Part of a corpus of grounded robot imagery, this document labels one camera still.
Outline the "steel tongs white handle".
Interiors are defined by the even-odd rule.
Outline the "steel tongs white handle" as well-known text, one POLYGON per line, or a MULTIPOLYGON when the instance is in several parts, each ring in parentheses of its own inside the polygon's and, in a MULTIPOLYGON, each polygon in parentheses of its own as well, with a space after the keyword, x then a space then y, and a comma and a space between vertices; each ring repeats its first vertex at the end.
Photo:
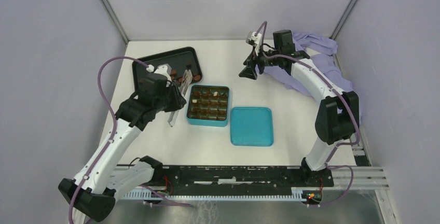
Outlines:
MULTIPOLYGON (((182 97, 185 96, 189 85, 191 84, 192 80, 193 80, 193 73, 191 71, 192 65, 191 64, 187 64, 186 65, 186 69, 183 73, 183 77, 182 77, 182 81, 179 87, 179 91, 182 97)), ((171 112, 169 118, 168 118, 168 124, 170 125, 170 127, 174 127, 175 126, 175 122, 176 119, 178 117, 178 113, 180 111, 180 109, 171 112)))

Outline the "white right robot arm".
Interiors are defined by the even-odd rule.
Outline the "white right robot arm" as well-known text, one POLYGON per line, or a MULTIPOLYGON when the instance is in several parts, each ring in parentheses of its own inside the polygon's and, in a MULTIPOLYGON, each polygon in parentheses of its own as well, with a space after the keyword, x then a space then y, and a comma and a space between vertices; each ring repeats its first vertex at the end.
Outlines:
POLYGON ((290 30, 274 33, 274 49, 264 51, 264 36, 250 32, 246 43, 252 51, 243 62, 239 77, 257 79, 269 67, 298 80, 318 103, 315 120, 317 140, 304 157, 300 181, 312 187, 321 179, 319 171, 328 167, 331 157, 341 145, 351 145, 349 138, 359 132, 359 97, 354 91, 347 92, 332 83, 304 50, 296 50, 290 30))

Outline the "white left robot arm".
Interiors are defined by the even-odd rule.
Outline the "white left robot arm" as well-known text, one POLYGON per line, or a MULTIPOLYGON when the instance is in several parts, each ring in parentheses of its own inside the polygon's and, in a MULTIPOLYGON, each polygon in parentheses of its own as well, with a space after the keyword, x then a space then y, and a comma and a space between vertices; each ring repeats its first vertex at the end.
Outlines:
POLYGON ((142 158, 135 166, 111 178, 112 172, 132 142, 156 115, 183 108, 186 101, 176 81, 169 75, 148 73, 144 82, 123 101, 113 114, 113 127, 74 178, 64 178, 58 188, 69 203, 68 221, 74 214, 100 222, 112 211, 115 203, 134 188, 148 183, 157 186, 163 172, 156 167, 160 162, 142 158))

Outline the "teal chocolate box with dividers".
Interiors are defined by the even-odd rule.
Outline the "teal chocolate box with dividers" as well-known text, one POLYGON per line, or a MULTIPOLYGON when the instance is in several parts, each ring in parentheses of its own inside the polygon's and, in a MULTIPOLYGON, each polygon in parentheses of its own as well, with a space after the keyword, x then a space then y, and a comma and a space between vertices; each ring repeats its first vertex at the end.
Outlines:
POLYGON ((226 86, 193 85, 190 89, 186 118, 191 125, 226 127, 230 89, 226 86))

